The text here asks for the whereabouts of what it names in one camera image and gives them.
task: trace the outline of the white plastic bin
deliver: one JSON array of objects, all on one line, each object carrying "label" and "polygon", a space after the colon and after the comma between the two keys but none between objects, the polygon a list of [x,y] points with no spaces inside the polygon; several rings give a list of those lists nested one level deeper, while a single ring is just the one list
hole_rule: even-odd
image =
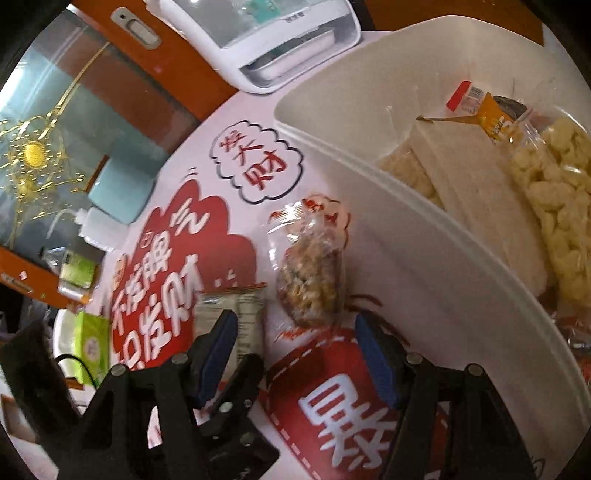
[{"label": "white plastic bin", "polygon": [[591,126],[591,91],[572,65],[494,25],[442,17],[344,56],[275,109],[282,136],[315,150],[316,167],[339,199],[451,314],[428,323],[409,319],[404,332],[413,347],[447,367],[483,365],[530,453],[545,459],[548,480],[591,421],[591,398],[566,343],[536,299],[470,233],[374,164],[418,115],[441,110],[462,80],[528,100],[552,78],[554,100]]}]

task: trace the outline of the black cable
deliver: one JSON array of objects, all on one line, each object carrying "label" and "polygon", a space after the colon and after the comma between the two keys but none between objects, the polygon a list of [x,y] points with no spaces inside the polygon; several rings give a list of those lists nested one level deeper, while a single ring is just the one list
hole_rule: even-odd
[{"label": "black cable", "polygon": [[76,360],[77,362],[79,362],[80,365],[82,365],[82,367],[84,367],[84,370],[86,370],[86,373],[89,376],[90,381],[92,382],[92,386],[95,388],[95,390],[98,390],[99,389],[98,385],[95,382],[95,379],[92,378],[92,374],[90,373],[90,370],[88,370],[88,367],[86,366],[86,364],[82,361],[82,359],[78,358],[76,355],[71,355],[69,353],[63,353],[63,354],[58,355],[56,357],[56,363],[58,364],[62,360],[65,360],[66,358],[67,359],[70,359],[70,360]]}]

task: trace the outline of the barcode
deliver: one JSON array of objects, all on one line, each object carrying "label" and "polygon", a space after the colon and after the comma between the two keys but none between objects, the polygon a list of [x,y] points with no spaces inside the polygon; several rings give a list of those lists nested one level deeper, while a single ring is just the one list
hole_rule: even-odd
[{"label": "barcode", "polygon": [[478,87],[472,86],[470,87],[470,91],[468,92],[467,96],[481,100],[484,97],[484,92]]}]

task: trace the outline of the white bottle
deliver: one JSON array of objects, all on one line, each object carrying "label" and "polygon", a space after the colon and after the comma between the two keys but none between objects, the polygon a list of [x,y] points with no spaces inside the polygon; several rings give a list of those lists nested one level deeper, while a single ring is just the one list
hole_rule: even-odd
[{"label": "white bottle", "polygon": [[96,207],[78,210],[74,221],[80,225],[78,233],[84,241],[107,253],[123,246],[129,225],[124,225]]}]

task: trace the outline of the light blue container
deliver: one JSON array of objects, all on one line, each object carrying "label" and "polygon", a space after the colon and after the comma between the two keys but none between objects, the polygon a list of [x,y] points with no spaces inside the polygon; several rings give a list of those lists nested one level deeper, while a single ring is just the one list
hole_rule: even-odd
[{"label": "light blue container", "polygon": [[129,225],[142,213],[155,180],[130,162],[110,158],[90,188],[88,198],[115,220]]}]

